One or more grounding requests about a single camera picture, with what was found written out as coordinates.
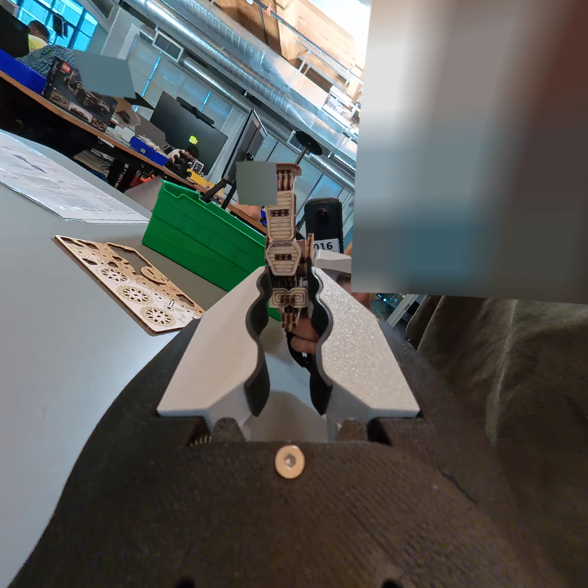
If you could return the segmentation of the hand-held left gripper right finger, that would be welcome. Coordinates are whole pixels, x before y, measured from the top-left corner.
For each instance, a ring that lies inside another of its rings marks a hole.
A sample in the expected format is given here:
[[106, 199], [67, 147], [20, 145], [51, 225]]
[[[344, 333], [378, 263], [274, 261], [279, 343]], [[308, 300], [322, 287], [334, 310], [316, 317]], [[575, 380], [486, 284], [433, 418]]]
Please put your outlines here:
[[322, 269], [312, 269], [312, 402], [334, 440], [347, 421], [414, 419], [419, 405], [379, 321]]

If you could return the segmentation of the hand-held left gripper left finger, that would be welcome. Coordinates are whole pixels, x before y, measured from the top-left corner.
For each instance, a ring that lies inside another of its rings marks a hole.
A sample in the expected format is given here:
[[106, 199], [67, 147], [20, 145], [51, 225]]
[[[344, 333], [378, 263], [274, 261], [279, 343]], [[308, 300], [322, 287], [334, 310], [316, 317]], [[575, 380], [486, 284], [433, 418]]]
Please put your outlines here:
[[202, 417], [212, 430], [233, 419], [252, 440], [270, 378], [260, 335], [268, 324], [269, 269], [255, 269], [198, 321], [157, 407], [159, 416]]

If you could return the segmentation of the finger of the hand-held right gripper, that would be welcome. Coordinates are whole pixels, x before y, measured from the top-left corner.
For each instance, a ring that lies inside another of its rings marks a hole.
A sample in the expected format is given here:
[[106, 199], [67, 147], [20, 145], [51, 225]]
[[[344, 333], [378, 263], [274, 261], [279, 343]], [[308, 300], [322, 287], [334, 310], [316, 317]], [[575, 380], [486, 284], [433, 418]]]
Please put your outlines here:
[[349, 255], [337, 252], [315, 252], [313, 265], [315, 268], [319, 268], [325, 272], [350, 276], [352, 258]]

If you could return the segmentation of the wooden model assembly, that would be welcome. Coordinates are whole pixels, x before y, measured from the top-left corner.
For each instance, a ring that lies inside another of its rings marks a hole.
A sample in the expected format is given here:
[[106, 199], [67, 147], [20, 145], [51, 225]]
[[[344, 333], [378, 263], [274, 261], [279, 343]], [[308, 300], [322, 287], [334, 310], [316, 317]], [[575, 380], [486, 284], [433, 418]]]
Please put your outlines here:
[[307, 311], [307, 278], [313, 266], [313, 234], [306, 239], [296, 229], [295, 180], [302, 174], [298, 164], [276, 164], [276, 203], [265, 206], [265, 260], [270, 270], [272, 292], [268, 306], [281, 315], [281, 324], [290, 333]]

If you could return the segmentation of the wooden parts sheet with wheels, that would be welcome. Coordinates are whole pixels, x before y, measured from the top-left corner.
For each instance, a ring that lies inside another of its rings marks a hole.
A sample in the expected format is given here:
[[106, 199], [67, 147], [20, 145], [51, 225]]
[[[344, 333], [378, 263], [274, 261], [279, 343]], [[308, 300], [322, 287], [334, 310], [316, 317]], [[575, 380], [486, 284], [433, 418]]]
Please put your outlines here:
[[55, 241], [149, 333], [177, 332], [204, 310], [132, 247], [56, 235]]

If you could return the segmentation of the grey desk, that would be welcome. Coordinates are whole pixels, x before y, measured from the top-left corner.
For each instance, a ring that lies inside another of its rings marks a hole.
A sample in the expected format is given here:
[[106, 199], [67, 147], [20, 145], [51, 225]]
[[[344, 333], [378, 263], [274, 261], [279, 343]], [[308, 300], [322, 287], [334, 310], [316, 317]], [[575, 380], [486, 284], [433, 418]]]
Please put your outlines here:
[[1, 587], [335, 587], [329, 545], [267, 450], [195, 445], [158, 416], [196, 323], [151, 336], [56, 243], [140, 247], [145, 229], [66, 222], [1, 188]]

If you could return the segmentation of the person's right hand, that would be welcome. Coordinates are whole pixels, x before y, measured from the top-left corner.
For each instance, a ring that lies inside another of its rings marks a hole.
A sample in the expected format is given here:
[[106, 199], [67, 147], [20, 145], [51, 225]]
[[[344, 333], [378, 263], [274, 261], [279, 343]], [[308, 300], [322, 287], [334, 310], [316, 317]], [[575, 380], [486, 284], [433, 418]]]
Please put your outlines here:
[[298, 319], [298, 323], [292, 329], [291, 335], [290, 345], [294, 351], [307, 355], [316, 353], [320, 335], [313, 328], [310, 318]]

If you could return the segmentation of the black disc stand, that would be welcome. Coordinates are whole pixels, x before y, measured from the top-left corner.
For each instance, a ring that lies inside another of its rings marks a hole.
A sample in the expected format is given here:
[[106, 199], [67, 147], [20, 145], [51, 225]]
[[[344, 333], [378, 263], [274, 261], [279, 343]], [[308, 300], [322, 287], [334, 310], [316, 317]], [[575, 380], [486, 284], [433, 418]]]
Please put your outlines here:
[[321, 157], [323, 155], [323, 149], [318, 143], [318, 141], [312, 136], [310, 136], [308, 133], [302, 130], [297, 130], [295, 132], [295, 138], [302, 147], [301, 153], [295, 162], [296, 165], [299, 165], [301, 160], [308, 153], [318, 157]]

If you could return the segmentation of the slim black monitor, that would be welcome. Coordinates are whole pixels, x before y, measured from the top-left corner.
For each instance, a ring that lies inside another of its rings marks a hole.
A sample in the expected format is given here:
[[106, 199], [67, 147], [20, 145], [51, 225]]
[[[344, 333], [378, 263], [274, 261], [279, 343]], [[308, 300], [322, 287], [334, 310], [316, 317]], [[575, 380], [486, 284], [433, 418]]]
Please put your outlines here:
[[258, 114], [254, 109], [250, 110], [223, 171], [222, 179], [228, 185], [236, 185], [237, 163], [253, 160], [267, 136]]

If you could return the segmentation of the black office chair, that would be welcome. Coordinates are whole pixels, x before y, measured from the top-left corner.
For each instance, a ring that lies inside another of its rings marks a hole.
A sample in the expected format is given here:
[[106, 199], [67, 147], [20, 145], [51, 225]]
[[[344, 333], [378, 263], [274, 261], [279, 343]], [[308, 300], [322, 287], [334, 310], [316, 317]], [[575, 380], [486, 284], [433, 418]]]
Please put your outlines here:
[[228, 208], [228, 206], [232, 200], [232, 197], [236, 192], [236, 187], [237, 187], [236, 179], [228, 181], [226, 178], [222, 178], [219, 182], [214, 184], [214, 186], [212, 188], [210, 188], [208, 191], [202, 193], [200, 195], [200, 198], [203, 202], [209, 203], [212, 201], [212, 199], [215, 195], [217, 195], [222, 189], [224, 189], [227, 186], [231, 186], [231, 189], [229, 190], [228, 194], [224, 197], [224, 200], [222, 201], [222, 204], [221, 204], [221, 208], [223, 210], [225, 210]]

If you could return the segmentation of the green plastic bin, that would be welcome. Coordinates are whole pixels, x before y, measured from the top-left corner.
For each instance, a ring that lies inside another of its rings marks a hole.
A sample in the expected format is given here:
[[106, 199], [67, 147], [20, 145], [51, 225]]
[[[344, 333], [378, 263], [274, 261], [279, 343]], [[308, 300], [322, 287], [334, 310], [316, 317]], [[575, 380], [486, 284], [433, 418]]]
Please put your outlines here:
[[142, 244], [229, 292], [266, 264], [265, 235], [163, 180]]

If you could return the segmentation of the person's olive clothing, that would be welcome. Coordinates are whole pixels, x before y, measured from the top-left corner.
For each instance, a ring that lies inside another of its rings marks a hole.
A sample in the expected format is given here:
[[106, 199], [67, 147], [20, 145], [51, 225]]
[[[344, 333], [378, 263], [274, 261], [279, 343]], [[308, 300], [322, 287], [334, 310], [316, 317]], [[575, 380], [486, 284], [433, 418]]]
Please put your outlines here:
[[587, 587], [587, 305], [426, 295], [406, 335], [483, 425], [555, 571]]

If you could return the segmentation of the large black monitor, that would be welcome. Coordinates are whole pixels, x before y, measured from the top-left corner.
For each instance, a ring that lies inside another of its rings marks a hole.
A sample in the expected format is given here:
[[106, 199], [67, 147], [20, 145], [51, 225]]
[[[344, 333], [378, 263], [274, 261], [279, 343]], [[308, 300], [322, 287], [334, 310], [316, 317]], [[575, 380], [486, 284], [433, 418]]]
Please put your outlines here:
[[209, 175], [228, 141], [223, 132], [195, 116], [166, 92], [162, 92], [150, 122], [164, 133], [169, 146], [198, 149], [202, 176]]

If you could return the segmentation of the black video bar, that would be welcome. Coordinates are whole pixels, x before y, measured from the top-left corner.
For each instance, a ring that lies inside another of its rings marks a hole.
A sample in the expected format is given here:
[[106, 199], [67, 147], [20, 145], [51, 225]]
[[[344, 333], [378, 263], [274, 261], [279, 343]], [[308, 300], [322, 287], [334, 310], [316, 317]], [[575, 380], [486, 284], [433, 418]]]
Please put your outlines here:
[[176, 97], [176, 101], [180, 104], [181, 107], [186, 109], [188, 112], [193, 114], [197, 119], [203, 121], [209, 126], [214, 126], [215, 122], [210, 117], [203, 114], [197, 107], [191, 105], [186, 100], [182, 99], [181, 97]]

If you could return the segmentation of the grey cardboard panel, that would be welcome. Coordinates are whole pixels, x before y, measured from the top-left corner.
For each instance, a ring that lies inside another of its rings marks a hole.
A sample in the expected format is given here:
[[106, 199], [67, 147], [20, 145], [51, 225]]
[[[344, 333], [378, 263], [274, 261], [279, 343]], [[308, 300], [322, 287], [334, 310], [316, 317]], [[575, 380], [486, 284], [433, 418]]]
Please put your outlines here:
[[144, 209], [151, 212], [158, 199], [159, 191], [162, 187], [162, 178], [156, 177], [149, 181], [142, 182], [135, 187], [131, 187], [125, 192], [131, 200], [141, 205]]

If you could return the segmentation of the blue storage bin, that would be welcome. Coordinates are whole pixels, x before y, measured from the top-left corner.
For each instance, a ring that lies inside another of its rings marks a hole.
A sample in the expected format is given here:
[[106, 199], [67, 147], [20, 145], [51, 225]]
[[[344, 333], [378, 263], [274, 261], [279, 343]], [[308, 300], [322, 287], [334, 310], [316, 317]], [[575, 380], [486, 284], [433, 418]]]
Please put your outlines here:
[[165, 166], [168, 162], [168, 157], [165, 153], [162, 153], [158, 151], [156, 148], [151, 147], [149, 144], [145, 143], [142, 139], [140, 139], [137, 136], [131, 137], [129, 145], [134, 151], [140, 153], [141, 155], [143, 155], [144, 157], [146, 157], [151, 162], [157, 165]]
[[47, 85], [46, 77], [41, 76], [35, 70], [19, 62], [2, 49], [0, 54], [1, 71], [29, 90], [37, 94], [42, 94]]

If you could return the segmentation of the open cardboard box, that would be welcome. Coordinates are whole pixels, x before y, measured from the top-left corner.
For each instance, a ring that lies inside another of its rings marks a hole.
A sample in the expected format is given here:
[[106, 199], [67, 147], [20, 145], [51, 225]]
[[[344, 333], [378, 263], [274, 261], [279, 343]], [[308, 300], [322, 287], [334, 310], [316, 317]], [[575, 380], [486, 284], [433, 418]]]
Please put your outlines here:
[[134, 106], [154, 110], [154, 107], [138, 93], [131, 97], [115, 98], [115, 100], [113, 118], [122, 128], [135, 128], [142, 124], [141, 116], [134, 111]]

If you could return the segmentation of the printed paper sheets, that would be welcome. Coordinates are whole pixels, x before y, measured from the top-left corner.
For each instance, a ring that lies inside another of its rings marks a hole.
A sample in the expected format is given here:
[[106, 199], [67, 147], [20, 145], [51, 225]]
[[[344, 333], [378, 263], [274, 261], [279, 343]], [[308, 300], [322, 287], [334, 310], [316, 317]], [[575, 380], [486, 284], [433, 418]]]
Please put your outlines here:
[[1, 132], [1, 184], [66, 221], [147, 224], [147, 217], [70, 172], [21, 140]]

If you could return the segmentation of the black printed toy box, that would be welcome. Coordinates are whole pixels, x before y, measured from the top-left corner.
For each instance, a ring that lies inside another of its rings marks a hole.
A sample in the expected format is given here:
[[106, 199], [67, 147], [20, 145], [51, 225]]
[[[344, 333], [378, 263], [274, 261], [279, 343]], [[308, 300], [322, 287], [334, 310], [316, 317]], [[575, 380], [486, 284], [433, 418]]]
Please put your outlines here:
[[99, 132], [106, 132], [117, 106], [116, 99], [85, 89], [79, 72], [57, 57], [53, 60], [42, 95]]

